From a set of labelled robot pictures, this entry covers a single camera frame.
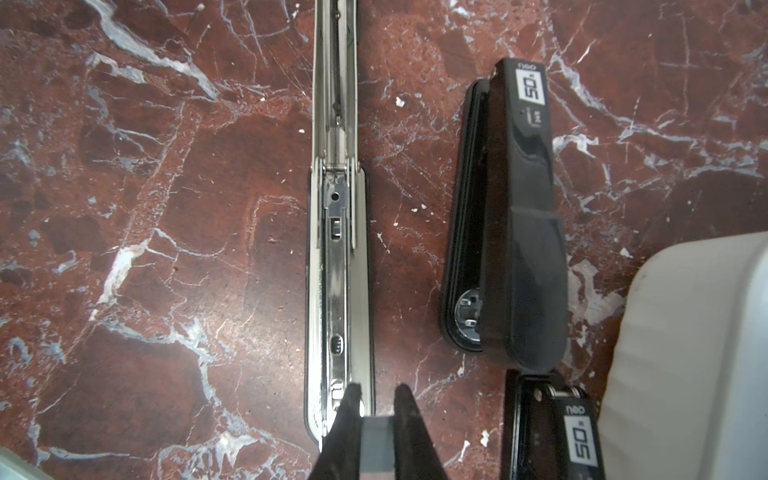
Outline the grey staple strip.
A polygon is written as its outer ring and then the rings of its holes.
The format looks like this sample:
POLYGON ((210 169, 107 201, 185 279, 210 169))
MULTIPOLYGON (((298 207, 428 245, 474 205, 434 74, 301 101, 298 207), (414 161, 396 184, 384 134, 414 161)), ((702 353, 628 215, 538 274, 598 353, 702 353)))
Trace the grey staple strip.
POLYGON ((362 419, 361 480, 395 479, 394 423, 393 416, 362 419))

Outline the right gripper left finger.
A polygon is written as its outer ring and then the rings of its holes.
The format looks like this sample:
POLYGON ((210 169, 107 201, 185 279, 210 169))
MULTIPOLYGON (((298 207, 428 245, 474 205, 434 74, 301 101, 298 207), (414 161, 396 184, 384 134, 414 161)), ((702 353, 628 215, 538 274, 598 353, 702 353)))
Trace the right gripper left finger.
POLYGON ((358 480, 360 478, 361 386, 351 383, 345 390, 325 446, 308 476, 308 480, 358 480))

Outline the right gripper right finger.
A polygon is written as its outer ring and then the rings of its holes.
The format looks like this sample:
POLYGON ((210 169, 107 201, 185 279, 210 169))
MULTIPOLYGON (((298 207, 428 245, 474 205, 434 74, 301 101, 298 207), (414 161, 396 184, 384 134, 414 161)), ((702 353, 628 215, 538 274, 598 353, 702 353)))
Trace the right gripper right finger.
POLYGON ((411 389, 394 395, 394 455, 397 480, 448 479, 411 389))

